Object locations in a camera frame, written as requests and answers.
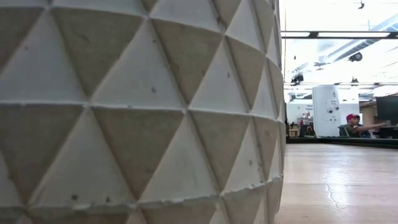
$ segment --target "red cap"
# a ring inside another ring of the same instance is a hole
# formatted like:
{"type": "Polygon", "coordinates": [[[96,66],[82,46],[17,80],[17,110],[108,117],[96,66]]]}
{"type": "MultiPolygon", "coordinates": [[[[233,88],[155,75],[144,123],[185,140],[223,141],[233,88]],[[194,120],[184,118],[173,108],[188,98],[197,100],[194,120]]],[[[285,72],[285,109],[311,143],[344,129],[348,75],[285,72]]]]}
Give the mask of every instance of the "red cap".
{"type": "Polygon", "coordinates": [[[347,120],[353,119],[353,118],[359,118],[359,116],[356,115],[356,114],[349,114],[349,115],[347,115],[347,117],[346,117],[347,120]]]}

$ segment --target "white machine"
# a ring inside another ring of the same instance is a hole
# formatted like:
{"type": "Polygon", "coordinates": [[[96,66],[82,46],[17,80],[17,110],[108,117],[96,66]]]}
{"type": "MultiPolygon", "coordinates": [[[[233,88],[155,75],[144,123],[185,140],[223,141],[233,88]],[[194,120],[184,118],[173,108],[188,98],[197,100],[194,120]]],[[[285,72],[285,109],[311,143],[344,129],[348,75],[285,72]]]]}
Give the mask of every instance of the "white machine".
{"type": "Polygon", "coordinates": [[[340,104],[336,86],[316,86],[312,89],[313,126],[318,137],[338,137],[341,124],[340,104]]]}

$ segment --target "concrete floor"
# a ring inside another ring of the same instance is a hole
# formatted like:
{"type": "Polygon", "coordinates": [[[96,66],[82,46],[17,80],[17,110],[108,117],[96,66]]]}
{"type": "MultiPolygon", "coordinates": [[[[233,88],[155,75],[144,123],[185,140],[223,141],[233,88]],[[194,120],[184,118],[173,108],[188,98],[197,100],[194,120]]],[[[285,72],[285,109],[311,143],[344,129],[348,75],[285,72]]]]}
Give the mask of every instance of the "concrete floor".
{"type": "Polygon", "coordinates": [[[398,223],[398,151],[288,144],[275,224],[398,223]]]}

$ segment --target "person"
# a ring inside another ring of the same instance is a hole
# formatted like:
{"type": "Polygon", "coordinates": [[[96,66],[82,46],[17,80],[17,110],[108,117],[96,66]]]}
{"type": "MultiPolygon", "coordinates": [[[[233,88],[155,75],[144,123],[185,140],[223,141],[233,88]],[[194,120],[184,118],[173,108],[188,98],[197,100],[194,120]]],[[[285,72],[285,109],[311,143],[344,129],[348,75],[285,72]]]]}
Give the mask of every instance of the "person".
{"type": "Polygon", "coordinates": [[[359,116],[356,114],[349,114],[346,117],[347,119],[347,124],[345,125],[345,128],[349,134],[350,137],[353,138],[361,138],[363,136],[363,133],[366,131],[375,129],[375,128],[380,128],[384,126],[384,123],[380,124],[374,124],[374,125],[360,125],[359,124],[359,116]]]}

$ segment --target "black monitor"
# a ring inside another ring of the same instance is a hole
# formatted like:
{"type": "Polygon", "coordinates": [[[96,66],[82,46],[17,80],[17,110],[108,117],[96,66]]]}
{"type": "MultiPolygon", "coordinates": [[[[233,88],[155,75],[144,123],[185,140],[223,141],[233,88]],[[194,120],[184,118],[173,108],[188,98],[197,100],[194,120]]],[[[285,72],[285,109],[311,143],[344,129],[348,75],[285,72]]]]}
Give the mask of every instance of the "black monitor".
{"type": "Polygon", "coordinates": [[[398,119],[398,96],[377,97],[377,118],[381,120],[398,119]]]}

